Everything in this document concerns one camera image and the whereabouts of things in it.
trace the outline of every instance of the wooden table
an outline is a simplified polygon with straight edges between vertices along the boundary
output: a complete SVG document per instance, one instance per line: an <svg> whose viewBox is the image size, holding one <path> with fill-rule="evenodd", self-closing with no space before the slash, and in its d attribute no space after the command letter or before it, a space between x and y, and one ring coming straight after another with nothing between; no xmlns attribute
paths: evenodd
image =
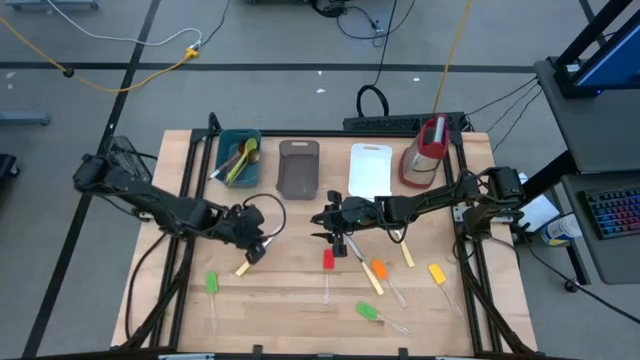
<svg viewBox="0 0 640 360"><path fill-rule="evenodd" d="M179 192L189 138L190 131L165 132L155 171L156 186L174 194ZM283 139L263 138L261 180L257 189L230 190L218 182L211 182L206 188L205 198L231 205L258 192L277 195L278 144ZM320 143L321 150L318 196L312 201L284 201L286 228L268 248L267 255L243 277L234 274L244 262L243 251L220 241L197 239L178 350L248 353L254 344L261 344L265 353L395 355L399 347L406 347L411 355L472 355L462 279L451 253L454 233L449 209L423 215L409 227L405 241L416 262L416 267L411 269L405 265L399 246L392 243L384 231L354 234L354 240L368 262L378 257L388 264L395 285L409 304L408 311L400 308L388 288L385 287L383 296L375 294L351 250L348 257L336 259L331 277L331 306L328 310L323 307L322 252L328 244L310 236L323 229L309 220L327 203L327 190L338 190L343 196L348 195L351 145L360 142L391 146L393 194L412 195L420 191L401 184L395 170L410 139L335 137L315 140ZM494 165L486 134L465 133L464 146L471 171L480 172ZM198 160L201 148L196 155ZM216 142L213 149L214 152L217 149ZM453 147L452 152L453 168L457 173ZM198 160L191 189L196 187L195 173L200 167ZM213 168L214 161L215 154L212 154L209 169ZM445 184L442 168L438 170L433 187ZM272 232L281 221L280 208L269 198L256 199L255 204L266 218L262 229L265 233ZM494 237L511 242L506 225L493 224L492 232ZM131 269L159 235L154 223L142 224ZM168 240L165 240L146 259L136 279L132 306L134 329L157 300L167 246ZM513 250L491 241L485 241L484 248L496 307L524 343L535 349L531 319ZM427 266L432 263L439 264L446 273L448 282L445 288L465 313L462 318L450 310L446 298L431 278ZM220 292L215 297L219 317L217 336L211 328L209 299L204 285L208 271L215 271L220 282ZM403 336L389 326L364 320L355 311L356 302L361 300L408 327L411 335ZM113 344L125 340L124 304L125 299ZM480 305L477 307L481 324L485 325L482 331L486 335L486 317ZM164 322L161 344L167 342L172 315L170 307L165 315L169 321ZM488 336L483 336L483 344L485 349L490 349Z"/></svg>

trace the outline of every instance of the white cable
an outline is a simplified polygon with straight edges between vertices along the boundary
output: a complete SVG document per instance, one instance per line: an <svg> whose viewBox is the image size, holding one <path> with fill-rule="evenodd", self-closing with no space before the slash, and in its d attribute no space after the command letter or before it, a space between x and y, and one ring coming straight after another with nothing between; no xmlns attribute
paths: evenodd
<svg viewBox="0 0 640 360"><path fill-rule="evenodd" d="M129 42L134 42L136 44L142 44L145 46L160 46L160 45L164 45L166 43L168 43L169 41L173 40L174 38L176 38L177 36L187 32L187 31L195 31L198 33L198 41L196 41L193 45L191 45L191 48L197 48L200 46L200 44L202 43L202 33L200 32L200 30L198 29L194 29L194 28L187 28L187 29L183 29L178 31L176 34L168 37L166 40L161 41L159 43L147 43L144 41L139 41L137 39L131 39L131 38L117 38L117 37L111 37L111 36L101 36L101 35L96 35L93 33L88 32L87 30L83 29L80 25L76 24L73 20L71 20L67 15L65 15L65 13L63 13L60 9L58 9L58 7L53 3L53 1L51 0L47 0L47 2L49 3L49 5L51 5L51 7L53 7L53 9L55 11L58 12L58 14L60 14L63 18L65 18L68 22L71 23L71 25L75 26L78 30L82 31L83 33L91 36L92 38L96 38L96 39L102 39L102 40L114 40L114 41L129 41Z"/></svg>

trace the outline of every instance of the keyboard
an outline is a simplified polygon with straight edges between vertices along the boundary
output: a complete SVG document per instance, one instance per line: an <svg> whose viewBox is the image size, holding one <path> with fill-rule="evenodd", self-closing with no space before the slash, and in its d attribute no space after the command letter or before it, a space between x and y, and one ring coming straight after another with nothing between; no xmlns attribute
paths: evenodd
<svg viewBox="0 0 640 360"><path fill-rule="evenodd" d="M640 233L640 187L583 193L600 239Z"/></svg>
<svg viewBox="0 0 640 360"><path fill-rule="evenodd" d="M462 112L447 113L449 120L459 128L464 128L466 119ZM422 125L431 119L433 114L413 114L395 116L371 116L363 118L347 118L342 122L342 127L347 131L381 131L381 132L420 132Z"/></svg>

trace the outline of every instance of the table leg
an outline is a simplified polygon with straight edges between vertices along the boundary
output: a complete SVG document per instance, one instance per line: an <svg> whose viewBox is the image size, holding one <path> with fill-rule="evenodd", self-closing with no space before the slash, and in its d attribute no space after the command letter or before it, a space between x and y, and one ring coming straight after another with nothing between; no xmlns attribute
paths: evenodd
<svg viewBox="0 0 640 360"><path fill-rule="evenodd" d="M590 285L591 280L589 280L587 269L584 266L582 256L580 256L580 251L576 246L575 240L571 240L570 245L567 246L566 249L567 254L569 255L569 260L571 260L571 266L573 266L573 271L576 273L576 281L580 285Z"/></svg>
<svg viewBox="0 0 640 360"><path fill-rule="evenodd" d="M573 161L569 150L566 150L522 185L525 193L525 202L520 207L527 205L533 199L552 188L560 182L560 177L563 175L577 173L578 167Z"/></svg>

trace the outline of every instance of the green spatula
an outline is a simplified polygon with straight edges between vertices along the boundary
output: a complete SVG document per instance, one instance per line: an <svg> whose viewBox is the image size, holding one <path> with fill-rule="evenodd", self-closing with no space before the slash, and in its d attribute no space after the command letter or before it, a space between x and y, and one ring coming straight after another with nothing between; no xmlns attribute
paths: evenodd
<svg viewBox="0 0 640 360"><path fill-rule="evenodd" d="M218 335L218 315L216 314L215 293L218 292L218 275L213 271L207 273L205 278L207 293L209 294L209 305L211 308L211 329L214 335Z"/></svg>
<svg viewBox="0 0 640 360"><path fill-rule="evenodd" d="M384 316L382 316L382 314L380 314L380 312L378 310L376 310L376 308L374 308L373 306L367 304L366 302L360 301L356 304L356 311L362 315L363 318L369 320L369 321L376 321L376 320L380 320L382 322L384 322L385 324L391 326L392 328L394 328L396 331L398 331L399 333L403 334L403 335L409 335L411 332L409 331L409 329L407 329L406 327L397 324L389 319L386 319Z"/></svg>

